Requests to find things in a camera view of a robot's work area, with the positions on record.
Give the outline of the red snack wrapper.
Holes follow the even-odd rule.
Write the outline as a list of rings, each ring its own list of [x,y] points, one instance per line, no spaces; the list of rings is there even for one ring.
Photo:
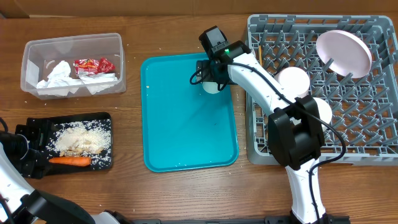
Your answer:
[[[73,63],[77,75],[97,75],[108,73],[116,69],[115,65],[106,58],[99,60],[86,58],[75,60]]]

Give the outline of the orange carrot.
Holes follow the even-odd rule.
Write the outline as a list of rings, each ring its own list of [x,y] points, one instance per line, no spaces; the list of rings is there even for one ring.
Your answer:
[[[54,157],[49,159],[53,164],[64,164],[69,166],[86,167],[91,164],[90,157]]]

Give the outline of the wooden chopstick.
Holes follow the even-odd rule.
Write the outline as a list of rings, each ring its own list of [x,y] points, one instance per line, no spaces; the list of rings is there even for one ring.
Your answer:
[[[260,66],[262,66],[262,47],[261,47],[261,45],[258,46],[257,54],[258,54],[259,64],[260,64]]]

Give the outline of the cream bowl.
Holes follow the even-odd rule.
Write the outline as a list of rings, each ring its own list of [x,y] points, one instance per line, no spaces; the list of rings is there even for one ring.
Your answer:
[[[318,106],[318,111],[320,114],[320,119],[324,122],[326,122],[327,124],[330,124],[331,120],[332,120],[332,109],[330,108],[330,105],[323,99],[321,98],[317,98],[314,97],[313,98]]]

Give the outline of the pink bowl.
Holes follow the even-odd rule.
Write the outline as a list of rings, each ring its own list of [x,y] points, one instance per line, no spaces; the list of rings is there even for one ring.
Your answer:
[[[298,67],[287,67],[274,77],[288,91],[303,98],[308,95],[310,77]]]

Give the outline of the white cup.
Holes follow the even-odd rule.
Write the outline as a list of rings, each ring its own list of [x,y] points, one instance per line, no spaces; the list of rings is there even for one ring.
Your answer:
[[[217,82],[203,82],[202,87],[209,94],[217,94],[220,92]]]

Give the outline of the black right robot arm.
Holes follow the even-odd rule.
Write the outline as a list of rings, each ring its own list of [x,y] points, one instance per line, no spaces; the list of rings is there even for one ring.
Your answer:
[[[289,93],[240,40],[230,43],[201,39],[200,43],[208,58],[191,76],[190,83],[215,83],[211,91],[222,91],[234,83],[257,102],[268,118],[268,148],[288,173],[293,199],[290,219],[296,223],[324,223],[327,214],[317,171],[328,123],[322,119],[316,100]]]

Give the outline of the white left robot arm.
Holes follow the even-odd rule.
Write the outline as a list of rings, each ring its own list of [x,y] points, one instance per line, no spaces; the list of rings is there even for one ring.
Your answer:
[[[117,213],[103,211],[90,215],[76,203],[33,188],[22,176],[24,167],[42,164],[42,156],[31,149],[29,140],[21,134],[9,132],[6,122],[1,124],[1,223],[120,224],[128,221]]]

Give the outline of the white plate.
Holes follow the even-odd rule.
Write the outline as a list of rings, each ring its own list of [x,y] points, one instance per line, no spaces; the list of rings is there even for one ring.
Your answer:
[[[367,45],[357,36],[343,30],[330,30],[321,34],[316,41],[320,60],[332,63],[329,69],[346,77],[362,78],[371,70],[372,56]]]

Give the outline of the white napkin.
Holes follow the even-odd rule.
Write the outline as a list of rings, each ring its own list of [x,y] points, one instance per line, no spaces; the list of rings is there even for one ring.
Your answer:
[[[41,80],[36,84],[39,95],[67,96],[69,93],[75,94],[78,85],[87,87],[91,95],[95,95],[113,85],[105,85],[107,82],[117,81],[115,73],[97,73],[89,75],[83,72],[78,78],[70,76],[72,70],[68,62],[62,60],[47,76],[46,80]]]

